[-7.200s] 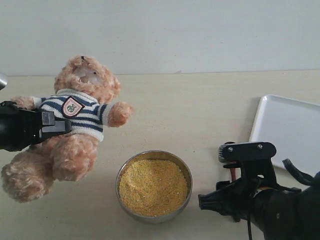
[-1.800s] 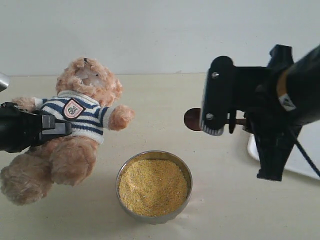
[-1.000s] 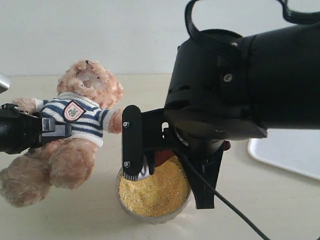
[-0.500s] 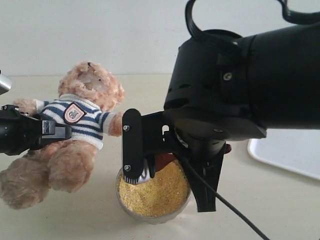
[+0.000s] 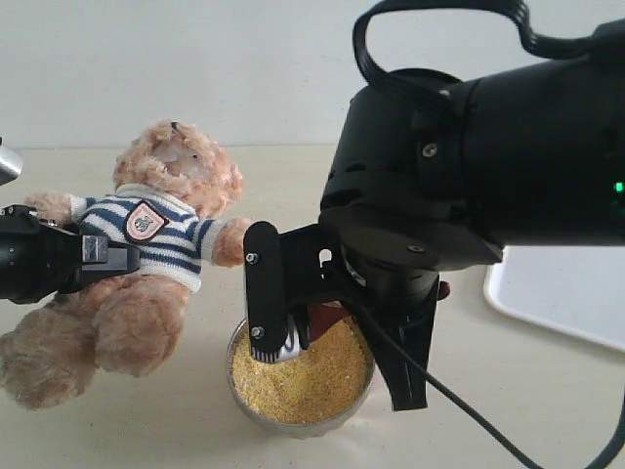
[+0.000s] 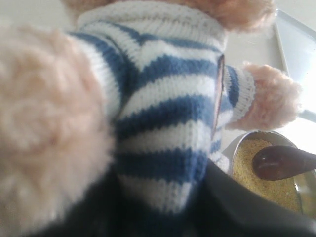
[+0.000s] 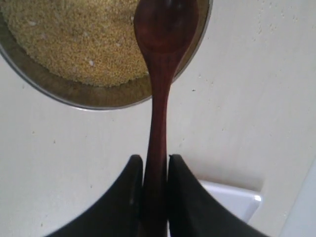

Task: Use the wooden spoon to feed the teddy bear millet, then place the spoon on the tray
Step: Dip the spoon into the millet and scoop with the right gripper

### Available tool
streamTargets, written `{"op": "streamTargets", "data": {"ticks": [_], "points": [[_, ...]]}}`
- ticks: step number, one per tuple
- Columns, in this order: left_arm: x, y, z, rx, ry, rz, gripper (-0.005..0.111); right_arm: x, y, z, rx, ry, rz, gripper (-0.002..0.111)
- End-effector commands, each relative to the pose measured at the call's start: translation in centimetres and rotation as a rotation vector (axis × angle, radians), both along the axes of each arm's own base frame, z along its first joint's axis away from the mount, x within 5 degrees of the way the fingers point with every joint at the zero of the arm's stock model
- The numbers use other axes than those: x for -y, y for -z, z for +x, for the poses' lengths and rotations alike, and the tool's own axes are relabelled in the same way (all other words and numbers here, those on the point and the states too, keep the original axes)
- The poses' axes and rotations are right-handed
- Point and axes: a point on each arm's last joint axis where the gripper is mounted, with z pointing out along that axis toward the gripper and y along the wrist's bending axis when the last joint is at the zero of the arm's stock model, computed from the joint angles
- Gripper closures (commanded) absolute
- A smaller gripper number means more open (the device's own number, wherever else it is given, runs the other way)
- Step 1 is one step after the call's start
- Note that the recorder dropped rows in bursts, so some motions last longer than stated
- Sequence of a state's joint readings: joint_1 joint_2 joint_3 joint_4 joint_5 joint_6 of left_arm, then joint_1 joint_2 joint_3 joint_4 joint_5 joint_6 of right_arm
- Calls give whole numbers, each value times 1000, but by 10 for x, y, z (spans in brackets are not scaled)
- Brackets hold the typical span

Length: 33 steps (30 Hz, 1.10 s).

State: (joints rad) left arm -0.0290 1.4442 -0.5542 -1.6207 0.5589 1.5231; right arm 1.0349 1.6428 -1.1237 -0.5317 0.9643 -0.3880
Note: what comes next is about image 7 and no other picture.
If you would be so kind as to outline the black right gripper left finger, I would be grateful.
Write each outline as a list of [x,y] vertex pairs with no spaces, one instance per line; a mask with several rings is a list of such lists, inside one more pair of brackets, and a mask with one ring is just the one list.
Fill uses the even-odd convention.
[[137,236],[142,179],[143,161],[132,155],[119,177],[88,210],[49,236]]

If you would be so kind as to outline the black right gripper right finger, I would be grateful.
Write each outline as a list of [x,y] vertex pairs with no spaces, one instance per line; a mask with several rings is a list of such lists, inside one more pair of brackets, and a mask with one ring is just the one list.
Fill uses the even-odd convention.
[[173,237],[262,237],[207,193],[180,155],[171,155],[167,216]]

